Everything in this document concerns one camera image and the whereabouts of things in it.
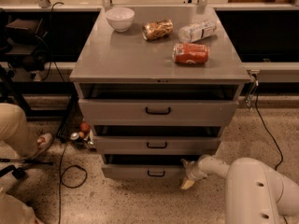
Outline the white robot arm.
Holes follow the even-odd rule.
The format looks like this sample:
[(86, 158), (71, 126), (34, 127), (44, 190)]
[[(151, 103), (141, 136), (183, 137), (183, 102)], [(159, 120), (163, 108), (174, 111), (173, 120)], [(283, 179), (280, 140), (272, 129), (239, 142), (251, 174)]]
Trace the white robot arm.
[(182, 163), (183, 189), (210, 175), (225, 179), (225, 224), (279, 224), (281, 216), (299, 214), (299, 185), (261, 161), (239, 158), (228, 165), (204, 155)]

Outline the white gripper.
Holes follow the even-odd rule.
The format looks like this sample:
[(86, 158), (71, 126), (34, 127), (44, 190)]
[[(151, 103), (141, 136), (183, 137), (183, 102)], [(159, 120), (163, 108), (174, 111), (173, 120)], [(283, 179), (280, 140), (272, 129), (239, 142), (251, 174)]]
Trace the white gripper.
[(183, 166), (186, 168), (186, 176), (182, 180), (180, 185), (181, 189), (189, 189), (194, 185), (194, 181), (198, 181), (206, 178), (206, 173), (204, 173), (197, 161), (187, 161), (185, 159), (180, 160)]

